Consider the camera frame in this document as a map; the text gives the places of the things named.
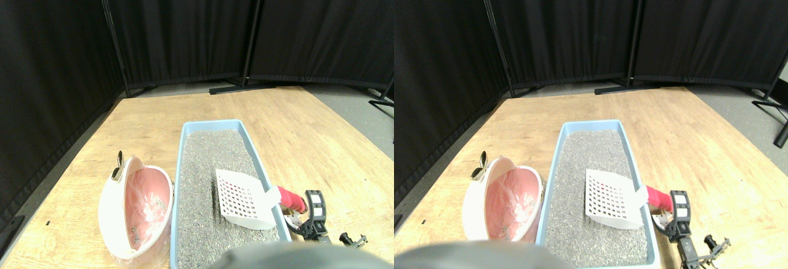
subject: litter scoop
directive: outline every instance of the litter scoop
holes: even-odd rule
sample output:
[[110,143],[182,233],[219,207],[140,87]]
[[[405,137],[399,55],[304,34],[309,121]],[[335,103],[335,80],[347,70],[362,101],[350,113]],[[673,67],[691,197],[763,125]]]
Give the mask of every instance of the litter scoop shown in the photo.
[[281,201],[279,188],[262,188],[260,180],[236,171],[216,170],[216,188],[222,216],[229,222],[252,230],[276,226],[272,208]]
[[648,202],[647,187],[634,190],[631,179],[608,171],[585,170],[585,215],[622,230],[643,226],[640,208]]

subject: black backdrop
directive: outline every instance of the black backdrop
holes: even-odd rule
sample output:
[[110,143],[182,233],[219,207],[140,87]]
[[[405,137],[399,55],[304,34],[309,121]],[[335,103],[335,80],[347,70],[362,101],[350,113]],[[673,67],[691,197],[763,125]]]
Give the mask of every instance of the black backdrop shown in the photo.
[[242,76],[254,0],[108,0],[129,88]]
[[394,205],[506,90],[482,0],[397,0]]
[[265,0],[250,78],[385,89],[394,0]]
[[0,0],[0,230],[122,87],[101,0]]
[[788,0],[646,0],[634,78],[769,89],[788,52]]
[[490,0],[515,89],[627,75],[635,0]]

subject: wooden table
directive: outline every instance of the wooden table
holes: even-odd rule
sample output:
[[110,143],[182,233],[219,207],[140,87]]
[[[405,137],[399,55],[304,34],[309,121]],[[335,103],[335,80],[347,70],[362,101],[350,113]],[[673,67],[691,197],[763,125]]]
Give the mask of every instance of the wooden table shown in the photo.
[[[115,267],[98,225],[99,196],[118,150],[175,179],[184,122],[240,119],[272,182],[326,198],[329,237],[367,236],[362,250],[393,260],[394,163],[299,87],[122,100],[43,201],[3,268]],[[294,241],[303,239],[293,237]]]
[[[692,239],[731,239],[720,268],[788,263],[788,178],[741,133],[684,88],[608,95],[506,100],[451,161],[394,239],[395,253],[465,240],[461,202],[479,154],[503,155],[548,178],[564,122],[619,119],[643,182],[664,192],[686,190]],[[662,267],[680,267],[675,244],[657,235]]]

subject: metal clip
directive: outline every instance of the metal clip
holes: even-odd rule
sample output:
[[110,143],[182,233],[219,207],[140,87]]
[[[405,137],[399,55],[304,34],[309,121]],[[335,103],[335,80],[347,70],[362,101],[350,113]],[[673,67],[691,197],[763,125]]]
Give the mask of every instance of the metal clip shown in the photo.
[[112,172],[112,180],[119,181],[123,174],[123,151],[118,151],[118,167]]
[[470,174],[470,178],[473,181],[478,181],[481,177],[484,177],[484,171],[487,170],[487,151],[481,152],[481,157],[479,158],[479,167],[476,170],[473,170],[473,173]]

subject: blue litter box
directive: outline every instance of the blue litter box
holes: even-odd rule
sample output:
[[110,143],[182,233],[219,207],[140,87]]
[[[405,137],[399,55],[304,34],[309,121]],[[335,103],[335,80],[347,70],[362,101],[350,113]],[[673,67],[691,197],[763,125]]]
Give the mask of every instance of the blue litter box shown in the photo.
[[[178,166],[177,170],[175,170],[175,204],[172,208],[172,230],[170,232],[170,244],[169,244],[169,267],[170,268],[177,268],[178,267],[178,190],[180,190],[180,159],[183,156],[183,144],[186,143],[186,138],[189,134],[198,131],[198,130],[222,130],[222,129],[234,129],[237,130],[239,134],[241,134],[242,138],[244,139],[244,145],[247,148],[249,156],[252,157],[254,168],[257,170],[257,177],[262,182],[262,188],[265,191],[268,191],[270,188],[273,188],[273,184],[271,184],[271,180],[268,179],[268,174],[265,173],[265,168],[262,167],[262,162],[260,162],[260,156],[257,155],[257,150],[254,149],[254,144],[249,139],[249,134],[244,127],[244,123],[242,123],[238,119],[226,119],[226,120],[211,120],[211,121],[202,121],[202,122],[186,122],[183,124],[183,129],[180,131],[180,148],[178,148]],[[292,241],[290,238],[290,232],[285,226],[284,223],[284,216],[282,215],[282,208],[279,207],[279,204],[274,205],[271,208],[271,212],[273,213],[273,218],[276,220],[276,229],[279,232],[279,240],[281,241]]]
[[[578,130],[603,130],[614,129],[619,132],[622,143],[624,145],[624,153],[630,160],[630,170],[632,170],[632,182],[634,183],[635,190],[645,187],[640,178],[638,171],[638,164],[632,156],[632,148],[630,147],[630,140],[627,139],[627,132],[624,131],[624,126],[618,119],[611,120],[593,120],[584,122],[567,122],[561,126],[561,133],[558,135],[558,143],[555,145],[555,154],[552,156],[552,165],[550,166],[550,176],[547,179],[547,188],[544,191],[544,202],[541,208],[541,217],[539,218],[539,228],[537,230],[537,246],[544,246],[545,227],[547,226],[547,219],[550,216],[550,198],[552,196],[552,183],[555,168],[558,167],[558,162],[563,148],[563,141],[569,134]],[[654,226],[651,222],[650,211],[648,205],[641,207],[641,217],[643,219],[643,227],[646,239],[646,251],[648,252],[646,264],[638,266],[622,266],[616,268],[631,268],[631,269],[647,269],[659,267],[659,249],[656,247],[656,236],[654,235]]]

